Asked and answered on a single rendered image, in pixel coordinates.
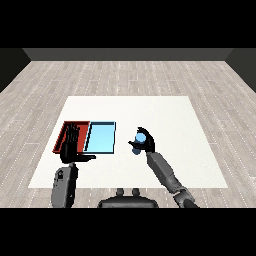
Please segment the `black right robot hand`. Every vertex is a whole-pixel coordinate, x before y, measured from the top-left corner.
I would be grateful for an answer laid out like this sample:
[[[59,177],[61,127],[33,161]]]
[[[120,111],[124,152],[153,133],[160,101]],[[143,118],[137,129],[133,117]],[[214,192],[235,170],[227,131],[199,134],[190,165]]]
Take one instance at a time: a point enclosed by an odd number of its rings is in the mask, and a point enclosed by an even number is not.
[[[137,133],[142,133],[145,135],[145,141],[144,142],[132,142],[129,141],[129,144],[132,145],[135,149],[144,150],[146,153],[155,152],[155,142],[153,137],[150,135],[150,133],[143,127],[139,127],[137,129]]]

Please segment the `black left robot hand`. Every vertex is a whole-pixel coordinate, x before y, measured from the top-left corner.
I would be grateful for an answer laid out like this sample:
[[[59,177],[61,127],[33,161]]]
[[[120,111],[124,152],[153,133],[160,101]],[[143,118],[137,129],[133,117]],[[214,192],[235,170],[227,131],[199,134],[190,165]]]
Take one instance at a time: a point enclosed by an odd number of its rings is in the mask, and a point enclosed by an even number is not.
[[[60,150],[60,159],[64,164],[88,162],[96,158],[95,155],[79,155],[77,153],[79,131],[80,128],[74,123],[69,124],[66,128],[66,138]]]

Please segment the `small blue can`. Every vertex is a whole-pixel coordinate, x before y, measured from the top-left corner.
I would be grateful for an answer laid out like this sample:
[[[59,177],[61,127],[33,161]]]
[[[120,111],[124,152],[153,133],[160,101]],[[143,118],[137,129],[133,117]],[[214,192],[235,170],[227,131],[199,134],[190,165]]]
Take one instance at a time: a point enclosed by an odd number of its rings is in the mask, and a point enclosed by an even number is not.
[[[143,133],[137,133],[134,139],[135,146],[132,149],[132,152],[135,155],[139,155],[144,149],[144,143],[146,141],[146,135]]]

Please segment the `red shallow open box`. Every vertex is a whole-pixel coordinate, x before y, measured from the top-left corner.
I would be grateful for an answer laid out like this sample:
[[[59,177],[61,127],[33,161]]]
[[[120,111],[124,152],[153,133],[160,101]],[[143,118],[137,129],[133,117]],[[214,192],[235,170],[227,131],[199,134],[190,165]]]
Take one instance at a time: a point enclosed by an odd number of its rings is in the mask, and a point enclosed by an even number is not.
[[[67,127],[73,123],[79,129],[78,142],[77,142],[77,153],[82,154],[84,152],[84,146],[86,142],[86,136],[89,129],[89,121],[65,121],[60,129],[59,135],[57,137],[56,143],[52,150],[53,153],[59,154],[61,150],[62,143],[66,139]]]

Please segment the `light blue shallow open box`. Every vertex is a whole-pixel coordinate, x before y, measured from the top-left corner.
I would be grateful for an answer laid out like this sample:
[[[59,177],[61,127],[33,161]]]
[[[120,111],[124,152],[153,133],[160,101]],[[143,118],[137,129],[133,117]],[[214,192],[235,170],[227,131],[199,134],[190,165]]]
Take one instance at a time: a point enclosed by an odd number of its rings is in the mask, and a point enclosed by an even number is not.
[[[114,121],[92,121],[86,135],[83,152],[85,154],[113,154],[115,131]]]

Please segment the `dark grey robot body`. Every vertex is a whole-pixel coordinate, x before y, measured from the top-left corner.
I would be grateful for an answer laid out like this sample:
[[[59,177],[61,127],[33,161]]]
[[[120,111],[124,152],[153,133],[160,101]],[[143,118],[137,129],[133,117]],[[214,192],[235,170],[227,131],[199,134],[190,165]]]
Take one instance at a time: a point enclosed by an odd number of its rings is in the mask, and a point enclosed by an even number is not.
[[[138,188],[132,189],[131,196],[125,196],[124,189],[118,188],[116,195],[101,200],[98,208],[158,208],[158,204],[155,200],[142,197]]]

